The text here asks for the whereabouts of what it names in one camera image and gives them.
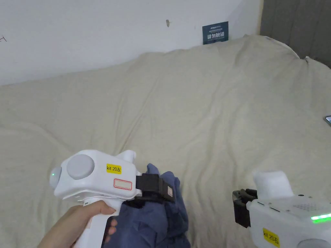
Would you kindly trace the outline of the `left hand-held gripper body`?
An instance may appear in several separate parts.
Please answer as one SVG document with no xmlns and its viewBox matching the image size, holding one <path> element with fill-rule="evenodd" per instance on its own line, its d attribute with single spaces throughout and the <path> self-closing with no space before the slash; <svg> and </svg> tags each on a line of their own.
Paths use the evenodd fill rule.
<svg viewBox="0 0 331 248">
<path fill-rule="evenodd" d="M 51 171 L 49 180 L 55 196 L 81 202 L 83 206 L 103 201 L 115 210 L 113 214 L 92 217 L 75 248 L 102 248 L 107 229 L 124 202 L 133 201 L 138 205 L 160 202 L 158 192 L 144 188 L 147 179 L 158 182 L 159 176 L 140 173 L 134 165 L 135 158 L 132 150 L 115 156 L 98 150 L 83 150 Z"/>
</svg>

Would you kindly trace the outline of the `person's left hand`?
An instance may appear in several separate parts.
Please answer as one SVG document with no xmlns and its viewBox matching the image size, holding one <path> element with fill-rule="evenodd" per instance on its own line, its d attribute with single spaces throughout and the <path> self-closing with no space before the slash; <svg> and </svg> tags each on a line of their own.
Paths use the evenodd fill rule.
<svg viewBox="0 0 331 248">
<path fill-rule="evenodd" d="M 73 206 L 55 223 L 37 247 L 71 248 L 93 216 L 111 215 L 114 212 L 115 209 L 102 200 L 86 206 Z"/>
</svg>

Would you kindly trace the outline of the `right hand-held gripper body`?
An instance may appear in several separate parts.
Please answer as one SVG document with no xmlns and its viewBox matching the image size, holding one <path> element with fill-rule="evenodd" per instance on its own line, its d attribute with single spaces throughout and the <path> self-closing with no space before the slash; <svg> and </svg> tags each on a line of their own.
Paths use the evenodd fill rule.
<svg viewBox="0 0 331 248">
<path fill-rule="evenodd" d="M 258 198 L 233 201 L 235 222 L 258 248 L 329 248 L 331 203 L 293 193 L 283 171 L 253 176 Z"/>
</svg>

